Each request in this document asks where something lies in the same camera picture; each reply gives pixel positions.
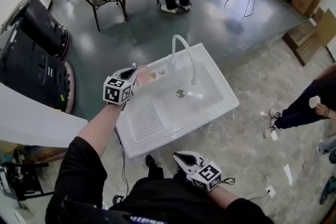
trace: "faucet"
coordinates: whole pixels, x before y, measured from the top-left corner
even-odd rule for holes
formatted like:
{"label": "faucet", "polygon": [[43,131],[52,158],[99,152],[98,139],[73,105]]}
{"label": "faucet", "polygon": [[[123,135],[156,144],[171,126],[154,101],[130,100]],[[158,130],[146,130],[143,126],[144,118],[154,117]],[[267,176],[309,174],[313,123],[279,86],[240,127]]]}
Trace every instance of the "faucet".
{"label": "faucet", "polygon": [[183,37],[181,37],[180,35],[174,35],[173,39],[172,39],[172,49],[173,49],[173,53],[172,55],[168,55],[168,68],[170,69],[170,71],[175,71],[176,68],[176,62],[175,62],[175,43],[176,43],[176,39],[178,39],[183,46],[185,47],[189,57],[190,57],[190,61],[191,64],[193,66],[193,78],[191,80],[191,84],[192,85],[196,85],[197,84],[197,71],[196,71],[196,66],[195,66],[195,61],[193,60],[193,57],[191,56],[191,52],[190,52],[190,47],[187,43],[187,41],[185,41],[185,39]]}

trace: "white sneaker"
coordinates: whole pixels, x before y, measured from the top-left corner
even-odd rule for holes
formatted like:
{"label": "white sneaker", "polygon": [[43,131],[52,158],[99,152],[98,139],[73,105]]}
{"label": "white sneaker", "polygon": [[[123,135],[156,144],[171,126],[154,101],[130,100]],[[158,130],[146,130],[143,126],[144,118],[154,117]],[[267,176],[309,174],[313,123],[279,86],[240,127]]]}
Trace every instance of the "white sneaker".
{"label": "white sneaker", "polygon": [[182,6],[180,4],[180,1],[176,1],[177,6],[180,6],[181,8],[185,9],[187,12],[189,12],[191,10],[191,4],[187,5],[187,6]]}
{"label": "white sneaker", "polygon": [[173,13],[173,14],[177,13],[176,8],[175,9],[167,9],[166,5],[161,6],[161,10],[164,11],[164,12]]}
{"label": "white sneaker", "polygon": [[270,137],[272,135],[272,133],[276,130],[276,126],[274,125],[275,121],[277,119],[272,119],[271,123],[269,124],[269,126],[266,128],[266,130],[264,131],[264,137]]}
{"label": "white sneaker", "polygon": [[270,109],[269,110],[269,115],[274,119],[278,119],[278,118],[281,117],[281,113],[279,111],[277,111],[276,109]]}

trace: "electrical outlet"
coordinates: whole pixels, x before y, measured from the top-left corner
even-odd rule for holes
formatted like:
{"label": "electrical outlet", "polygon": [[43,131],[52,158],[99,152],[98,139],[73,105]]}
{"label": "electrical outlet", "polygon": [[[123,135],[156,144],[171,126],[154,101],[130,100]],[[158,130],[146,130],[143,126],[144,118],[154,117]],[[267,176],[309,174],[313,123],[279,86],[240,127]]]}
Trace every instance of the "electrical outlet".
{"label": "electrical outlet", "polygon": [[266,188],[265,188],[265,191],[268,192],[268,195],[270,197],[273,197],[275,195],[275,190],[273,189],[273,187],[271,185],[268,185]]}

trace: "white sink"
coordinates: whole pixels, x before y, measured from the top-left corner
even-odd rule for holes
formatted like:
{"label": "white sink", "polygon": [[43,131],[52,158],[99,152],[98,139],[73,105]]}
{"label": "white sink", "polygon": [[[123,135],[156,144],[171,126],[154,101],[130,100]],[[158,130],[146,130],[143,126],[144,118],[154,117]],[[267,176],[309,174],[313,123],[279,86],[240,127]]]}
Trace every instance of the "white sink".
{"label": "white sink", "polygon": [[[175,71],[169,71],[166,58],[153,62],[148,67],[155,79],[133,90],[117,122],[129,158],[178,139],[239,105],[203,44],[190,47],[190,52],[197,69],[195,86],[191,60],[182,50],[175,55]],[[178,90],[184,97],[177,97]]]}

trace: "concrete floor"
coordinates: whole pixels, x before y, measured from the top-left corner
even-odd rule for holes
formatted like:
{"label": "concrete floor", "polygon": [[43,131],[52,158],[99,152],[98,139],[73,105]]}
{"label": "concrete floor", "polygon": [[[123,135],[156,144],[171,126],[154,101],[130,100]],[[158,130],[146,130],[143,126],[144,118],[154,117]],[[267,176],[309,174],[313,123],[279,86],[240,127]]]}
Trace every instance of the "concrete floor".
{"label": "concrete floor", "polygon": [[[270,107],[286,108],[320,73],[331,60],[321,49],[304,68],[287,45],[278,39],[263,44],[263,49],[244,56],[233,65],[220,66],[240,105],[231,112],[206,124],[183,138],[158,148],[152,154],[164,169],[165,177],[175,174],[172,154],[180,150],[197,151],[213,160],[224,176],[235,177],[234,186],[224,186],[233,193],[254,198],[262,196],[266,185],[272,185],[276,194],[254,200],[276,224],[317,224],[328,212],[334,199],[318,204],[321,192],[334,172],[328,156],[319,156],[319,139],[335,133],[330,120],[277,131],[279,139],[263,138],[269,122]],[[125,195],[122,181],[121,147],[113,137],[102,157],[108,173],[103,199],[112,205],[112,197]],[[289,185],[284,167],[289,165],[293,177]],[[47,179],[55,183],[60,161],[51,163]],[[145,177],[148,169],[144,156],[126,159],[126,177],[132,188]],[[24,202],[44,223],[44,211],[50,197]]]}
{"label": "concrete floor", "polygon": [[220,63],[258,49],[257,44],[305,20],[282,0],[256,0],[254,14],[244,20],[248,0],[231,0],[226,7],[226,0],[191,0],[192,11],[182,15],[162,12],[156,0],[127,0],[127,22],[115,3],[99,8],[98,32],[85,0],[53,1],[52,14],[71,33],[66,60],[76,78],[74,115],[88,120],[104,106],[101,96],[106,76],[133,62],[145,65],[171,54],[175,34],[190,45],[202,42]]}

